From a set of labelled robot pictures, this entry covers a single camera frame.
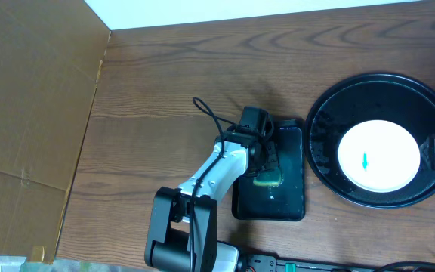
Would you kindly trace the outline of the green yellow sponge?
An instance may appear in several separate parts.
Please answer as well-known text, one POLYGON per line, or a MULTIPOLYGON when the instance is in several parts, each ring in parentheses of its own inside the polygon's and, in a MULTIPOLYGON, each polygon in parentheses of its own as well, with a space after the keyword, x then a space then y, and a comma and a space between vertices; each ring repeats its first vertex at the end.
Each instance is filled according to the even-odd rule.
POLYGON ((253 185, 258 187, 278 187, 283 182, 279 168, 258 172, 253 178, 253 185))

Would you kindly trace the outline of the white plate green stain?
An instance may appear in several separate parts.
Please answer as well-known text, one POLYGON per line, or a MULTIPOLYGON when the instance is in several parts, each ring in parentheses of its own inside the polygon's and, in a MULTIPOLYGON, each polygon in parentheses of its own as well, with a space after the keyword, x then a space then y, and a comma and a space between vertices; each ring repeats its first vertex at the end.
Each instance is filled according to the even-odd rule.
POLYGON ((338 145, 338 163, 356 186, 390 193, 408 185, 421 164, 418 144, 402 126, 385 120, 361 122, 338 145))

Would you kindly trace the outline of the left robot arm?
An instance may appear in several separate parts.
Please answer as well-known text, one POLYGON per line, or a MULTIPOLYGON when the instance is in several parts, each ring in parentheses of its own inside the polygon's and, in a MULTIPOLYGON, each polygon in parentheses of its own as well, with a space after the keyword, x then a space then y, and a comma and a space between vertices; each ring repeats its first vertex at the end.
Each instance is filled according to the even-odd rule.
POLYGON ((231 126, 202 166, 177 188, 154 196, 144 260, 161 271, 245 271, 239 249, 218 240, 218 205, 233 183, 260 170, 273 131, 231 126))

